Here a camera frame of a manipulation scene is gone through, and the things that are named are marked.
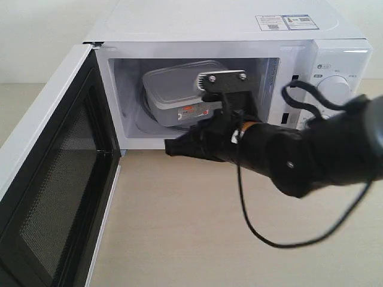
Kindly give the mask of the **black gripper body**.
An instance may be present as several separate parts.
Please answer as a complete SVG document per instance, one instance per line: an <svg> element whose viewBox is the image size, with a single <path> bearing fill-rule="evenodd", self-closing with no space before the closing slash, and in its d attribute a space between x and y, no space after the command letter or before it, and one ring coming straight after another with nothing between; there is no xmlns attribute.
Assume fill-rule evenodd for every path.
<svg viewBox="0 0 383 287"><path fill-rule="evenodd" d="M246 121L254 121L254 116L243 110L233 112L228 122L221 114L199 121L191 127L193 155L204 160L235 163L237 143L232 136L239 133L239 125Z"/></svg>

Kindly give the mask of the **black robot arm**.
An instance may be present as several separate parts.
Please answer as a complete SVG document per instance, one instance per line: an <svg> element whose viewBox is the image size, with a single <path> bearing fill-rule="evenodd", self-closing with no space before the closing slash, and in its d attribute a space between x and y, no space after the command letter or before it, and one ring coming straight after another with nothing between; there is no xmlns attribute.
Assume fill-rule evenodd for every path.
<svg viewBox="0 0 383 287"><path fill-rule="evenodd" d="M382 179L382 98L364 96L348 109L296 130L235 114L198 122L165 140L170 156L229 162L271 179L283 194L301 198L329 185Z"/></svg>

